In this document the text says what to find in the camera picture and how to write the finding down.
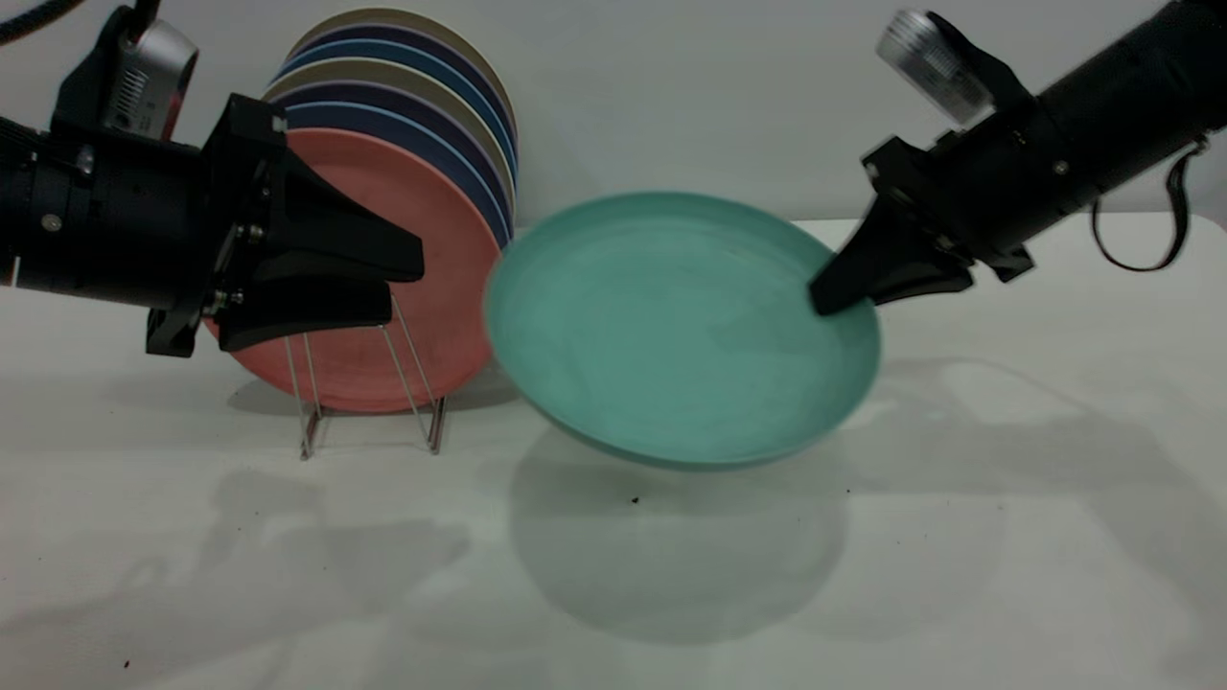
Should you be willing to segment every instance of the plastic plate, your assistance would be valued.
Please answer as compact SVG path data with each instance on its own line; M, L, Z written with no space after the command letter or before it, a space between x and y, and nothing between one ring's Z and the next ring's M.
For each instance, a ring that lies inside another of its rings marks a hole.
M764 463L839 426L877 373L871 303L810 307L831 257L731 201L604 199L507 250L486 329L525 398L606 452L674 469Z

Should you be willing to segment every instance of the dish rack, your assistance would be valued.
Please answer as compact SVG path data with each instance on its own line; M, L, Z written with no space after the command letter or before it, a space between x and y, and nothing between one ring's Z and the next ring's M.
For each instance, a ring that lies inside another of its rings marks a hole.
M443 443L443 422L447 416L447 397L436 398L433 390L431 389L431 381L426 376L426 368L422 366L422 360L417 355L417 345L413 343L413 336L410 335L409 324L405 323L405 314L400 309L400 302L396 296L391 296L393 312L395 314L395 320L400 323L401 333L405 334L405 340L409 343L409 351L413 356L413 363L417 368L417 374L422 378L422 384L426 388L426 395L429 398L431 408L431 426L427 427L426 422L422 420L422 410L420 409L417 401L413 400L412 389L409 386L409 378L405 376L405 367L401 363L400 355L396 354L396 349L393 346L391 335L388 333L389 324L380 324L373 327L379 330L384 341L388 343L388 355L391 357L393 365L396 367L396 374L400 377L400 384L405 389L405 398L409 400L409 408L413 413L413 419L417 421L418 431L422 433L422 441L426 442L426 447L431 451L432 455L439 454L439 447ZM303 339L303 350L307 355L307 372L310 377L310 388L313 392L313 400L303 400L302 388L298 384L298 367L294 362L293 347L291 347L292 338ZM301 335L287 335L282 340L286 344L286 366L290 367L290 382L294 389L294 403L298 408L298 422L302 427L302 440L298 443L299 459L309 460L315 455L318 449L317 444L317 432L319 431L320 422L324 417L329 415L331 410L325 408L319 401L319 386L315 383L315 362L310 352L310 334L303 333Z

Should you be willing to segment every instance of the black strap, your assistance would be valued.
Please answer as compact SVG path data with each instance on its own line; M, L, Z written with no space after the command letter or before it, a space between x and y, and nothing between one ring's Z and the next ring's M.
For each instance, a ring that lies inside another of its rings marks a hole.
M1123 268L1126 271L1153 273L1166 269L1180 257L1180 250L1184 249L1184 244L1189 241L1189 193L1185 190L1184 178L1189 172L1189 162L1210 149L1210 142L1206 141L1205 136L1198 138L1196 145L1196 149L1182 156L1172 166L1172 172L1167 176L1167 195L1172 199L1172 215L1175 220L1175 231L1172 233L1172 247L1167 250L1167 255L1153 266L1131 266L1117 260L1108 252L1108 248L1103 244L1103 236L1099 235L1099 205L1102 199L1094 200L1094 205L1091 206L1091 235L1094 237L1094 243L1099 247L1099 252L1103 253L1103 258L1108 259L1112 265Z

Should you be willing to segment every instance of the bolt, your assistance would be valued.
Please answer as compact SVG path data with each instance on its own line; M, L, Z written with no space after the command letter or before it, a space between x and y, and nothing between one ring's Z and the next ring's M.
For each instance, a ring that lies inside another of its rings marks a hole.
M77 153L77 169L86 177L93 174L93 146L81 147L81 152Z
M205 306L202 309L205 316L213 316L217 312L226 308L229 303L229 295L225 290L213 290L213 301Z

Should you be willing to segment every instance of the white table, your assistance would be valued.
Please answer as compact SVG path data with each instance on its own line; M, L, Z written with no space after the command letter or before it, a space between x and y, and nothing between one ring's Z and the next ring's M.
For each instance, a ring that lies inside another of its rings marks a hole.
M1130 257L1169 222L1106 217ZM1085 217L1033 253L883 309L845 428L718 475L497 376L439 457L339 419L302 463L207 335L147 357L140 309L5 291L0 688L1227 688L1227 233L1151 276Z

